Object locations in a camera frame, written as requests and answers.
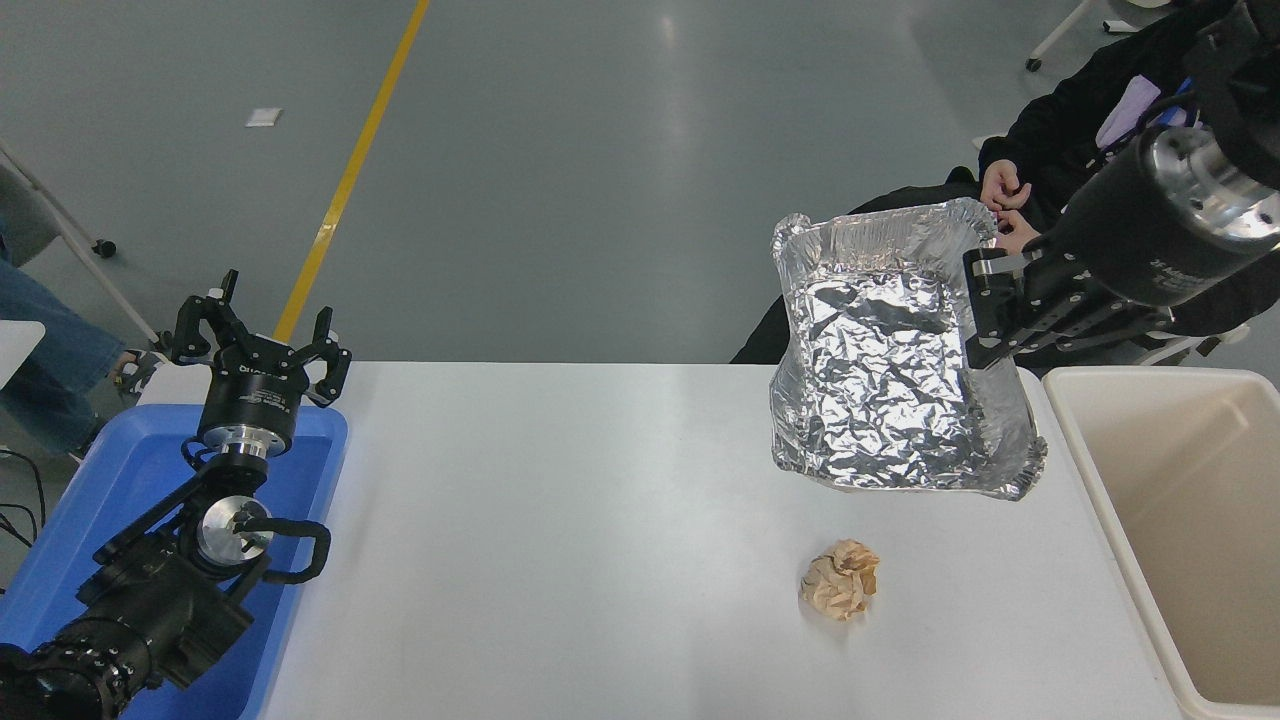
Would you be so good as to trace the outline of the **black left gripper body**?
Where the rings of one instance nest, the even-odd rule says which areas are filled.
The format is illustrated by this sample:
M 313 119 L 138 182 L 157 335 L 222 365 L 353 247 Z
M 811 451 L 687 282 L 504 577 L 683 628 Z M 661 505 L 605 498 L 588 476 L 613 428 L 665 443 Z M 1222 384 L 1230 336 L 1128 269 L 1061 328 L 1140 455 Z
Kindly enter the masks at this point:
M 264 337 L 220 347 L 198 433 L 223 427 L 256 427 L 275 436 L 292 436 L 307 380 L 300 368 L 283 368 L 292 350 Z

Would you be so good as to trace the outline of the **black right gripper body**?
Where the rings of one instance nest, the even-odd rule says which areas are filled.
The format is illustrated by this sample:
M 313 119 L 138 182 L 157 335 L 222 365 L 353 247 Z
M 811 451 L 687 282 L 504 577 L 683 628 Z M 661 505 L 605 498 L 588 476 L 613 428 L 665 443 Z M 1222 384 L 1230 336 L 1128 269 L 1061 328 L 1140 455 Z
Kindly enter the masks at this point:
M 1079 279 L 1151 307 L 1203 293 L 1265 255 L 1265 184 L 1213 140 L 1139 140 L 1044 236 L 1038 295 Z

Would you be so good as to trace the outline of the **seated person's left hand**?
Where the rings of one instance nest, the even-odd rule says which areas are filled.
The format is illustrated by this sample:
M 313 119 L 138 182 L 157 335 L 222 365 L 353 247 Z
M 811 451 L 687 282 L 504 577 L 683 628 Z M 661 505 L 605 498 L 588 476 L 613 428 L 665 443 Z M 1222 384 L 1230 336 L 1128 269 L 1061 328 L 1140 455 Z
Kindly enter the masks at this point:
M 1027 245 L 1041 236 L 1019 210 L 1000 210 L 995 217 L 997 220 L 995 247 L 1002 249 L 1009 255 L 1023 254 Z

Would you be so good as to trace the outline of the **seated person's right hand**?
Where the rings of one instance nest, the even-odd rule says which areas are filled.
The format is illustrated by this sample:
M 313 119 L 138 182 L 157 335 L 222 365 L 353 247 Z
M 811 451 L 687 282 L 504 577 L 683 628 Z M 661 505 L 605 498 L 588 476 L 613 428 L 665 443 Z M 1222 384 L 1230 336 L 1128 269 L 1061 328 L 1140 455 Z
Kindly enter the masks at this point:
M 1021 182 L 1016 164 L 998 159 L 983 170 L 979 200 L 992 211 L 1021 210 L 1030 191 L 1032 186 Z

